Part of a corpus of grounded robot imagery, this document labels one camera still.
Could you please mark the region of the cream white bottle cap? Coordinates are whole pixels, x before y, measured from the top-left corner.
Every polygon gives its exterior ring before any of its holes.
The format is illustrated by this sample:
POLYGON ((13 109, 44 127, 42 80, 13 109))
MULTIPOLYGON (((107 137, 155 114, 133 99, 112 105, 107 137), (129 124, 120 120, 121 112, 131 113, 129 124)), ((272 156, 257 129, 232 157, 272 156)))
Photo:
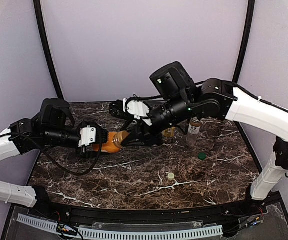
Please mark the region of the cream white bottle cap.
POLYGON ((172 173, 172 172, 169 172, 169 173, 167 174, 167 179, 168 179, 169 181, 174 181, 174 180, 175 180, 175 174, 172 173))

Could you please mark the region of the orange juice bottle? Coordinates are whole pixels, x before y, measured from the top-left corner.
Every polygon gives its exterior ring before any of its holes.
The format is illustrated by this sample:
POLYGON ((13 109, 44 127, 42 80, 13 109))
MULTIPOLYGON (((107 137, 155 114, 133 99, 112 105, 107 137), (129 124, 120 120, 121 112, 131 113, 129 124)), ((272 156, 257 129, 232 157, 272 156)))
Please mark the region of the orange juice bottle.
POLYGON ((121 148, 117 148, 113 144, 113 137, 116 133, 115 131, 108 132, 105 129, 101 131, 102 153, 113 154, 120 151, 121 148))

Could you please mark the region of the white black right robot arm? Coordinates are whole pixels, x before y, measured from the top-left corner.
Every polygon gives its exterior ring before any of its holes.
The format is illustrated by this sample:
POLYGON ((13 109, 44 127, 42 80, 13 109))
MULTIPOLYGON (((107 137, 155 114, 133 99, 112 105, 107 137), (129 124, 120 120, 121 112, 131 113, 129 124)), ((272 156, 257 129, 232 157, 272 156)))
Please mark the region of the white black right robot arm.
POLYGON ((272 156, 251 184, 250 198, 262 201, 288 172, 288 109, 254 96, 231 81, 210 78, 198 86, 181 63, 173 62, 155 71, 150 80, 164 103, 150 109, 145 98, 123 101, 123 110, 135 128, 122 146, 157 144, 163 131, 190 118, 214 118, 253 126, 275 135, 272 156))

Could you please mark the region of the Starbucks coffee glass bottle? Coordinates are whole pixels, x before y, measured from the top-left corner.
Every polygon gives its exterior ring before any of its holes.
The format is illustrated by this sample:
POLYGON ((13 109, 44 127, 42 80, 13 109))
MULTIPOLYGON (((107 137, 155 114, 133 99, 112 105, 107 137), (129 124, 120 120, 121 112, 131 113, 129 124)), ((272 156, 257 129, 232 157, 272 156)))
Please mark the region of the Starbucks coffee glass bottle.
POLYGON ((187 129, 187 135, 186 135, 186 144, 192 148, 197 142, 197 137, 200 131, 200 127, 202 125, 201 120, 199 120, 197 117, 191 118, 188 129, 187 129))

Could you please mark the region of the green tea plastic bottle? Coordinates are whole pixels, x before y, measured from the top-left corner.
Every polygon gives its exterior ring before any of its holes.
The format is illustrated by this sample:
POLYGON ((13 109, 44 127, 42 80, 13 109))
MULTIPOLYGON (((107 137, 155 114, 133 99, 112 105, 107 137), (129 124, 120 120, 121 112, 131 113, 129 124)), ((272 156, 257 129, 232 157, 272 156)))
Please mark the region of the green tea plastic bottle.
POLYGON ((175 132, 176 132, 176 127, 170 127, 170 128, 167 128, 165 129, 163 132, 162 132, 162 135, 165 137, 165 138, 173 138, 175 136, 175 132))

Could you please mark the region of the green bottle cap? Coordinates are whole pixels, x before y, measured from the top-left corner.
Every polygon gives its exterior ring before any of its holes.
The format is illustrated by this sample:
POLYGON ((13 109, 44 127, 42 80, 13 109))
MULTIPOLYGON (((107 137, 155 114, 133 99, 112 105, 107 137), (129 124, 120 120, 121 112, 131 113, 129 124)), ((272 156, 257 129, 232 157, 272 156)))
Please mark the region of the green bottle cap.
POLYGON ((206 157, 207 157, 206 153, 204 153, 204 152, 199 152, 198 153, 198 159, 199 160, 205 160, 206 157))

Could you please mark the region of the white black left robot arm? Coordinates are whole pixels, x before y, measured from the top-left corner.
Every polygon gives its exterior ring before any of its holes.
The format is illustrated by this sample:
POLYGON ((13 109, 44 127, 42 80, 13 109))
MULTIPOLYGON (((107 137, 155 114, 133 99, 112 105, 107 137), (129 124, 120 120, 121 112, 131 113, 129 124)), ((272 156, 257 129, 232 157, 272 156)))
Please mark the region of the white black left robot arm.
MULTIPOLYGON (((46 147, 75 149, 78 156, 89 158, 91 153, 86 148, 93 144, 101 148, 107 140, 108 132, 94 122, 83 121, 75 126, 68 102, 47 98, 33 118, 23 118, 0 132, 0 162, 32 150, 48 157, 46 147)), ((49 197, 40 186, 0 181, 0 202, 34 208, 47 204, 49 197)))

